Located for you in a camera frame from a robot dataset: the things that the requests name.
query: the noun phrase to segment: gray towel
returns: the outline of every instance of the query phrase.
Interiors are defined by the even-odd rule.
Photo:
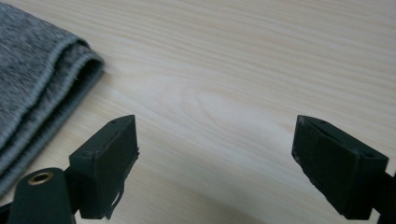
[[[102,69],[83,39],[0,3],[0,198]]]

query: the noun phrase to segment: gray cloth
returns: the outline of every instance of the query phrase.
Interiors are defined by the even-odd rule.
[[[0,197],[101,76],[83,39],[0,3]]]

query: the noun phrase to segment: tabletop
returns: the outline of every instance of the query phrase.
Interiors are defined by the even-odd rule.
[[[108,121],[136,117],[141,155],[113,217],[78,223],[376,223],[341,217],[291,144],[297,115],[325,119],[395,173],[396,1],[4,2],[106,61],[26,174],[65,169]]]

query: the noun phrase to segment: folded cloth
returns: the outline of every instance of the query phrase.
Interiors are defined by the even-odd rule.
[[[0,198],[101,76],[87,42],[0,3]]]

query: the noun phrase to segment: towel fold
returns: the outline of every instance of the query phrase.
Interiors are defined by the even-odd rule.
[[[0,197],[101,76],[87,42],[0,3]]]

